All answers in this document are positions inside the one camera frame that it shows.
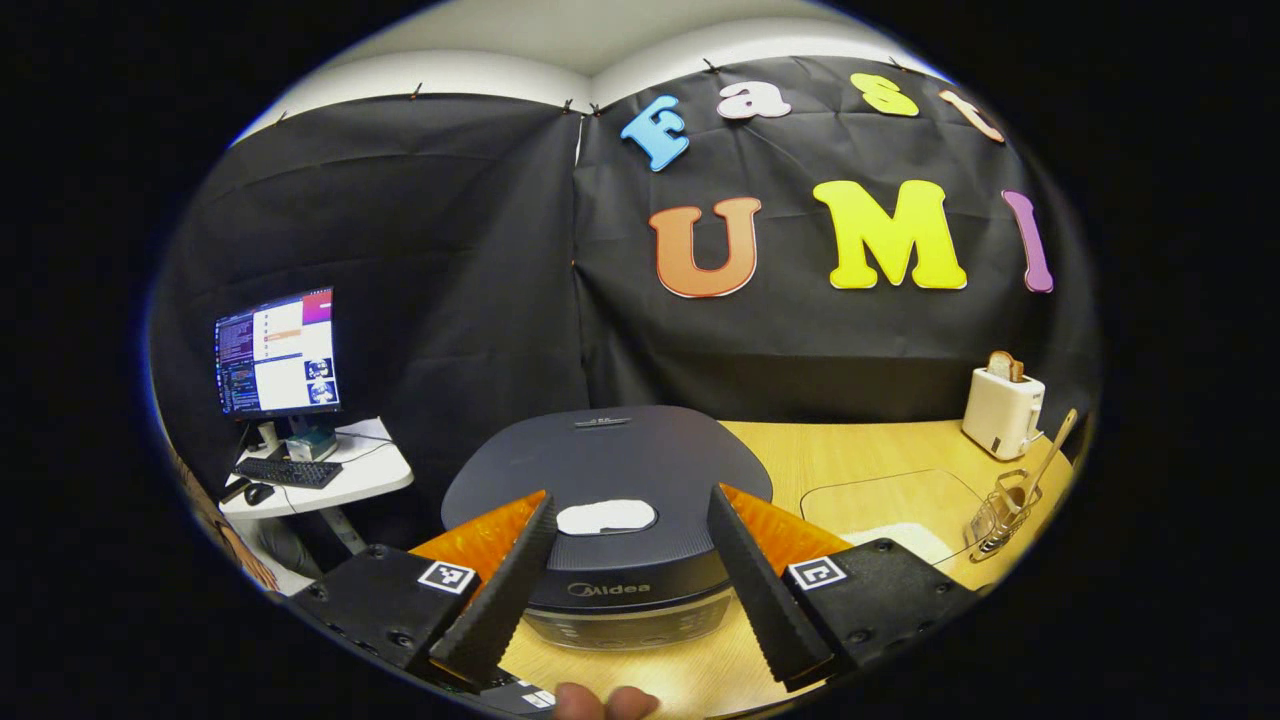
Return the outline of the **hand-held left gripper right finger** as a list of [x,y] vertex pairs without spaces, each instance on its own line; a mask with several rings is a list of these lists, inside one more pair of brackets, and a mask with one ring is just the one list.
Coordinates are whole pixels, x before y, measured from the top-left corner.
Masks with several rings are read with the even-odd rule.
[[787,691],[884,664],[979,600],[893,539],[850,544],[724,483],[710,492],[707,523]]

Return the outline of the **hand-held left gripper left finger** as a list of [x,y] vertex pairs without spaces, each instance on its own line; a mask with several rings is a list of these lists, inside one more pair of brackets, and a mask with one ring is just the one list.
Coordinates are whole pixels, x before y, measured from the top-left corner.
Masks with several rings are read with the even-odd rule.
[[540,489],[412,552],[370,544],[288,606],[410,675],[483,691],[497,680],[556,537],[556,503]]

